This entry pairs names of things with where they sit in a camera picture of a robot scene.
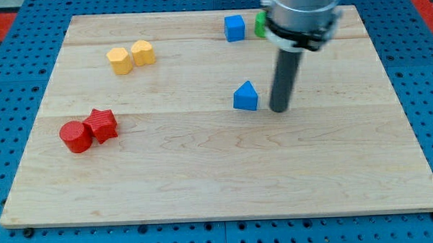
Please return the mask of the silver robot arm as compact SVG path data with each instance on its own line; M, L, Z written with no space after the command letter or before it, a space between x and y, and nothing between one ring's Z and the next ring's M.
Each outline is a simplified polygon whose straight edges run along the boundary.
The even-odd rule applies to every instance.
M265 36L281 50L318 51L336 33L340 0L261 0Z

